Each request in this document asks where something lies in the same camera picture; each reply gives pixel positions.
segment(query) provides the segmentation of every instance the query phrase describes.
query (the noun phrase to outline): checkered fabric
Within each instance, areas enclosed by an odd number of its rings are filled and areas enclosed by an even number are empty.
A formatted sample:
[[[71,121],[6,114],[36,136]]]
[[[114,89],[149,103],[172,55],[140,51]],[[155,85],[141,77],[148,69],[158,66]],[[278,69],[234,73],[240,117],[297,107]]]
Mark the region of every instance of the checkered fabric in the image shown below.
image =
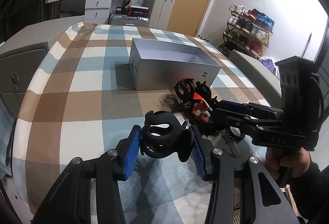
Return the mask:
[[[6,174],[11,176],[10,164],[6,164],[9,137],[14,126],[15,119],[11,116],[0,98],[0,178]]]
[[[78,23],[55,43],[25,94],[16,125],[13,173],[17,192],[34,214],[72,158],[99,157],[144,125],[149,110],[170,110],[173,90],[135,91],[129,70],[133,38],[200,47],[222,69],[212,85],[218,99],[265,103],[252,83],[212,45],[182,34],[139,27]],[[183,122],[183,116],[176,117]],[[216,146],[230,151],[220,136]],[[138,155],[132,176],[119,182],[127,223],[204,222],[211,185],[192,159]],[[97,222],[92,182],[92,222]]]

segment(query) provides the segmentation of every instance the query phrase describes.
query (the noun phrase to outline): blue ridged pad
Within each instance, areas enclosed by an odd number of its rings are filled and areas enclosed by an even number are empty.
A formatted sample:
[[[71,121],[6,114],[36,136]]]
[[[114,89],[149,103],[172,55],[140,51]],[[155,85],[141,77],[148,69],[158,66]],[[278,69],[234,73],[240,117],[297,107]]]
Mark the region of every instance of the blue ridged pad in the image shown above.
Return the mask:
[[[130,144],[128,153],[126,154],[124,161],[123,177],[127,180],[134,171],[138,151],[139,151],[139,134],[140,129],[136,130],[134,138]]]
[[[201,151],[200,145],[197,140],[194,140],[193,148],[192,148],[192,155],[193,160],[196,166],[196,171],[198,174],[202,177],[202,179],[205,179],[206,176],[206,168],[205,168],[205,158],[203,156],[203,153]]]

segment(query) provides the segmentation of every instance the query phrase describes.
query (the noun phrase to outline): purple bag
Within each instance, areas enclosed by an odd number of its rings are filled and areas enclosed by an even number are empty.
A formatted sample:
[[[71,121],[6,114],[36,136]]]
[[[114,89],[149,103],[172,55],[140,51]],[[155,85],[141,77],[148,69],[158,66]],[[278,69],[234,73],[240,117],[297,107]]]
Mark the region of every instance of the purple bag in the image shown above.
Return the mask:
[[[271,59],[262,60],[262,64],[272,73],[275,75],[275,66]]]

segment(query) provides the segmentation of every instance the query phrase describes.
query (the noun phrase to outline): silver bolt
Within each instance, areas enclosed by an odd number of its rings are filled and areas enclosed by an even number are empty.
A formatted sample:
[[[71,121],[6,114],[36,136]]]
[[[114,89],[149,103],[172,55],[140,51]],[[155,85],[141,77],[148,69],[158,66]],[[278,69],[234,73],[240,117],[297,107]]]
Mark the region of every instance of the silver bolt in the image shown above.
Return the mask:
[[[215,148],[213,149],[213,154],[215,155],[222,155],[223,151],[219,148]]]
[[[116,149],[111,149],[107,152],[110,156],[116,156],[118,154],[118,151]]]
[[[258,158],[252,156],[252,157],[249,158],[249,161],[252,162],[253,164],[257,164],[258,163]]]
[[[80,164],[80,162],[81,162],[81,158],[80,157],[75,157],[75,158],[72,159],[72,164],[77,165],[77,164]]]

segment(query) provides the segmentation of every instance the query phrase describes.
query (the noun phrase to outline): drawer handle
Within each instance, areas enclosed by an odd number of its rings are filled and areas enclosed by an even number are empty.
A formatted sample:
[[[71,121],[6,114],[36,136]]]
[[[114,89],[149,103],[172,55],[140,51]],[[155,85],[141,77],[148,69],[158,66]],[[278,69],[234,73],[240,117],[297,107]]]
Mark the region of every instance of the drawer handle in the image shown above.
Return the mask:
[[[19,78],[17,77],[16,72],[13,72],[13,75],[11,76],[12,83],[15,86],[15,89],[19,88]]]

